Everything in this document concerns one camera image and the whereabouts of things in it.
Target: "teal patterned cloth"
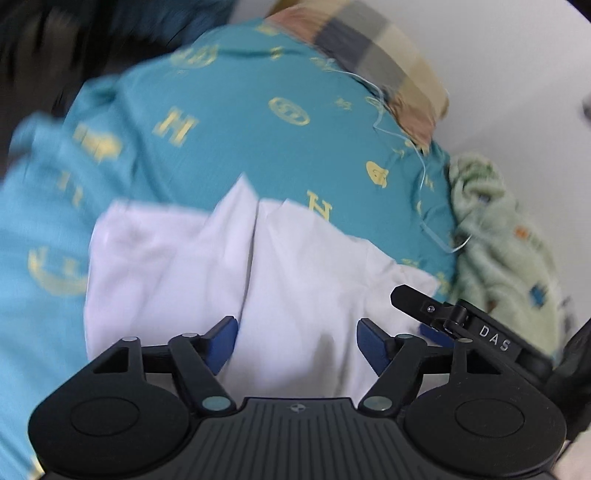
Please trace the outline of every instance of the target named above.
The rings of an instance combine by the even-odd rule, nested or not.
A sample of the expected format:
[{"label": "teal patterned cloth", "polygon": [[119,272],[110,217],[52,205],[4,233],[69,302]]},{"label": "teal patterned cloth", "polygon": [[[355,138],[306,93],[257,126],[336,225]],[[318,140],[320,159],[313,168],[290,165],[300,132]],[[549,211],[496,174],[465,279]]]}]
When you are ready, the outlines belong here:
[{"label": "teal patterned cloth", "polygon": [[[83,303],[93,226],[118,197],[212,210],[246,173],[262,197],[291,199],[343,232],[441,280],[455,257],[436,144],[373,124],[379,105],[326,58],[261,23],[222,27],[121,77],[87,83],[66,119],[27,119],[0,189],[0,477],[26,478],[35,405],[86,362]],[[380,128],[403,135],[386,114]]]}]

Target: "white cloth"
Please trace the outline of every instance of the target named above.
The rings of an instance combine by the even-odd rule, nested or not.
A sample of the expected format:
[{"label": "white cloth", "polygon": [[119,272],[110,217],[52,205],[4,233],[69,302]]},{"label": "white cloth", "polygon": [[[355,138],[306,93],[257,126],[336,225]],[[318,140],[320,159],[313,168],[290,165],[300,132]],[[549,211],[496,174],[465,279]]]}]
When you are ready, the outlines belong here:
[{"label": "white cloth", "polygon": [[558,480],[589,480],[591,478],[591,426],[579,433],[553,469]]},{"label": "white cloth", "polygon": [[118,203],[90,245],[87,350],[92,359],[129,335],[163,344],[234,315],[238,338],[219,379],[238,404],[247,396],[357,403],[376,380],[356,344],[358,320],[418,334],[419,323],[390,304],[400,284],[427,295],[438,286],[301,205],[259,201],[245,178],[211,215]]}]

